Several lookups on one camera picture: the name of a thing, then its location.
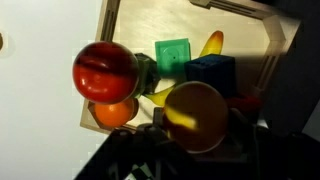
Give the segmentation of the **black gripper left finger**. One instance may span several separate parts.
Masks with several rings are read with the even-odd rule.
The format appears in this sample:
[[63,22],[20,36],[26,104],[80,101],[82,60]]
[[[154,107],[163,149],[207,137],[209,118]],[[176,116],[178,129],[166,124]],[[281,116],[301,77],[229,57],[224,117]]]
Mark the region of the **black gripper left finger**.
[[171,143],[172,140],[166,135],[163,116],[163,109],[156,107],[153,110],[152,122],[143,123],[137,127],[135,141],[141,144],[155,146]]

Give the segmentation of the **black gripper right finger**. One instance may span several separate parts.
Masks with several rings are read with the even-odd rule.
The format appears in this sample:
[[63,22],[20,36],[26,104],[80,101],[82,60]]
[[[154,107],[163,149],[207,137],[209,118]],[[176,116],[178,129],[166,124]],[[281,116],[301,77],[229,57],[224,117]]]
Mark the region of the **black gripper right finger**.
[[222,147],[232,150],[249,150],[256,147],[254,125],[236,108],[229,109],[227,133]]

